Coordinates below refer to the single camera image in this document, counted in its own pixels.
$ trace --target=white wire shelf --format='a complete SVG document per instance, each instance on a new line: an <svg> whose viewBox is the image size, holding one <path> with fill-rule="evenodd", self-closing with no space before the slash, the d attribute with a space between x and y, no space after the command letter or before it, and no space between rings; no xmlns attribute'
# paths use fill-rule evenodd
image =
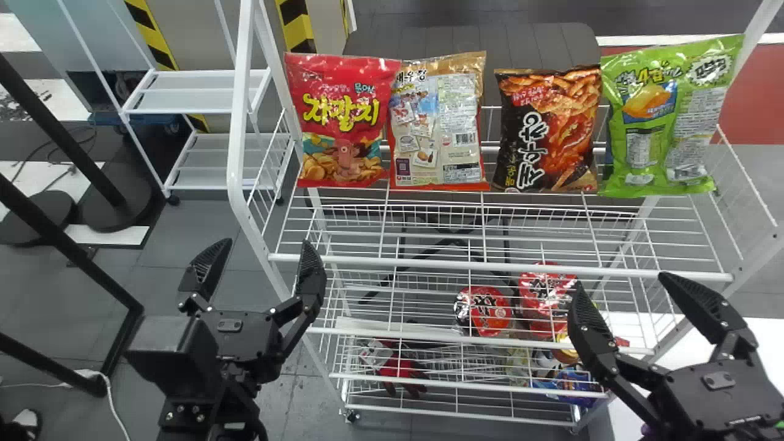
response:
<svg viewBox="0 0 784 441"><path fill-rule="evenodd" d="M269 69L252 69L248 78L250 109L258 111ZM234 70L157 71L150 69L122 105L127 114L230 114Z"/></svg>
<svg viewBox="0 0 784 441"><path fill-rule="evenodd" d="M228 133L191 133L165 186L169 190L226 190ZM278 191L292 156L287 133L248 133L245 137L242 189ZM266 171L259 174L262 163Z"/></svg>
<svg viewBox="0 0 784 441"><path fill-rule="evenodd" d="M596 195L401 191L377 184L320 189L323 215L307 191L296 189L270 259L296 261L302 239L309 239L325 262L337 264L646 278L670 270L700 281L732 280L691 198L662 197L645 212Z"/></svg>
<svg viewBox="0 0 784 441"><path fill-rule="evenodd" d="M349 409L459 414L474 419L572 427L577 419L576 409L570 403L559 401L558 396L606 398L601 386L593 381L583 382L589 391L530 387L532 379L553 384L558 381L538 378L536 375L540 373L535 370L531 374L531 357L522 352L509 353L507 348L474 344L404 349L405 357L416 360L417 370L427 379L380 376L357 357L364 342L362 338L340 336L328 354L328 366L332 368L329 377L342 391ZM388 395L383 382L394 385L395 397ZM426 392L413 399L403 384L423 385Z"/></svg>
<svg viewBox="0 0 784 441"><path fill-rule="evenodd" d="M483 344L491 347L572 349L561 341L564 309L549 316L518 306L494 337L480 337L473 324L456 325L454 303L468 286L491 286L509 305L519 298L519 273L433 268L384 271L358 266L330 266L328 292L310 333ZM652 355L678 317L666 291L655 279L579 277L584 289L616 337L628 342L630 354Z"/></svg>

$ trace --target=yellow black striped pole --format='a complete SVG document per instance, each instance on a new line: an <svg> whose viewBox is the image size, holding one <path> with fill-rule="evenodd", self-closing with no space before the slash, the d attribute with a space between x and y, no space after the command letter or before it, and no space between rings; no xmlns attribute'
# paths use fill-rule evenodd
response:
<svg viewBox="0 0 784 441"><path fill-rule="evenodd" d="M150 48L150 52L152 53L155 62L158 63L158 70L178 71L180 68L177 67L177 62L174 60L172 51L169 49L169 45L166 44L166 40L164 40L163 34L161 33L161 28L158 27L158 23L155 22L155 18L153 18L150 7L147 6L147 2L144 0L125 0L125 7L127 7L128 11L131 13L131 17L133 18L133 21L136 22L139 33L141 33L144 38L144 42L147 43L147 47ZM204 118L204 115L188 115L188 119L190 119L191 124L193 124L197 130L209 132L207 120Z"/></svg>
<svg viewBox="0 0 784 441"><path fill-rule="evenodd" d="M346 33L346 38L348 38L349 31L348 31L348 11L346 11L346 0L340 0L340 12L343 13L343 32Z"/></svg>
<svg viewBox="0 0 784 441"><path fill-rule="evenodd" d="M275 0L283 26L283 38L290 52L316 53L313 26L305 0Z"/></svg>

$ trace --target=potato chip bag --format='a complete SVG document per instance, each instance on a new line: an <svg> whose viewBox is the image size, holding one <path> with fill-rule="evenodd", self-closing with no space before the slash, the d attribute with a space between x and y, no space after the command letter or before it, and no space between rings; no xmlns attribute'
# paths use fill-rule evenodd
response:
<svg viewBox="0 0 784 441"><path fill-rule="evenodd" d="M715 188L705 155L735 75L743 35L603 56L610 101L600 194L616 198Z"/></svg>
<svg viewBox="0 0 784 441"><path fill-rule="evenodd" d="M303 131L298 187L367 187L387 177L379 142L399 60L286 53Z"/></svg>

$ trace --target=green snack bag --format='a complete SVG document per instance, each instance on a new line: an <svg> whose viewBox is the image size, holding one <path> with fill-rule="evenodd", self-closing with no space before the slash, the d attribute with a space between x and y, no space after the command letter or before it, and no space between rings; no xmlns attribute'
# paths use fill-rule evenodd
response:
<svg viewBox="0 0 784 441"><path fill-rule="evenodd" d="M614 198L715 188L705 153L735 75L743 35L601 58L610 102L599 193Z"/></svg>

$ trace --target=black snack bag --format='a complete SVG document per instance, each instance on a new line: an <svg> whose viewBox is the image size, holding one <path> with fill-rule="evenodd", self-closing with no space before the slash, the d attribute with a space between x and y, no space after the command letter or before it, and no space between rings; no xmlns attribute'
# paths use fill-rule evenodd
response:
<svg viewBox="0 0 784 441"><path fill-rule="evenodd" d="M501 92L497 191L596 191L591 136L598 65L569 71L496 69Z"/></svg>

